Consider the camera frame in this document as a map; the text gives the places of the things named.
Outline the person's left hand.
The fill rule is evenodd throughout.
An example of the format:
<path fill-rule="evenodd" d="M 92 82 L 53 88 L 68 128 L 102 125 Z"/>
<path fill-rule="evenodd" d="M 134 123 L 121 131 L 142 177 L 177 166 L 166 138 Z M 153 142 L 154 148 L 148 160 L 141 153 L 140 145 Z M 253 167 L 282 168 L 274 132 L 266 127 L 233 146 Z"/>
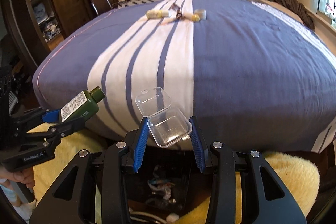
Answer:
<path fill-rule="evenodd" d="M 33 168 L 28 168 L 19 172 L 9 172 L 3 166 L 1 166 L 0 179 L 1 184 L 7 188 L 11 187 L 11 181 L 25 184 L 27 188 L 33 188 L 35 186 Z"/>

